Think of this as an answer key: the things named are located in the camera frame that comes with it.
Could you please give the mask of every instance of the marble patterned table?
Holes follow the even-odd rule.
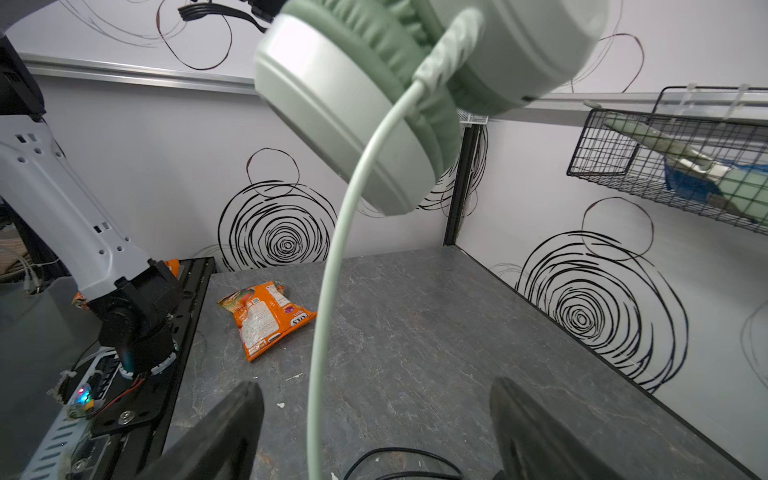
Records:
[[[237,383],[257,381],[265,417],[252,478],[306,478],[306,394],[314,324],[248,362],[217,301],[275,280],[317,308],[322,263],[211,277],[166,449]],[[489,416],[493,379],[520,384],[626,478],[747,478],[592,352],[457,247],[345,260],[330,333],[325,472],[342,478],[364,452],[408,446],[442,455],[466,478],[500,468]],[[439,468],[382,454],[353,478]]]

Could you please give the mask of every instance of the cable connector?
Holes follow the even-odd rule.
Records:
[[[485,18],[477,8],[462,10],[413,73],[412,80],[426,86],[426,95],[435,93],[475,50],[484,28]]]

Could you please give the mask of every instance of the headphones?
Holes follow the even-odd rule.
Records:
[[[362,193],[385,215],[406,214],[458,156],[456,108],[500,114],[572,78],[605,28],[607,0],[289,0],[257,48],[256,90],[349,181],[379,122],[467,7],[485,20],[477,48],[397,125]]]

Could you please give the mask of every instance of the headphone ear cup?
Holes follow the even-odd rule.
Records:
[[[394,104],[410,86],[413,72],[429,52],[426,33],[419,32],[416,22],[401,24],[399,16],[385,5],[392,7],[397,3],[290,0],[280,13],[292,15],[325,35]],[[409,15],[406,10],[399,11],[404,15],[400,18]],[[439,178],[453,165],[461,147],[461,128],[448,89],[440,88],[422,101],[417,111],[406,117],[406,123],[426,152],[435,178]]]

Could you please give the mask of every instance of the green brush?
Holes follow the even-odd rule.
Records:
[[[730,207],[759,223],[768,224],[767,172],[752,166],[721,163],[655,128],[630,120],[626,115],[609,112],[603,123],[664,155],[670,167],[713,182]]]

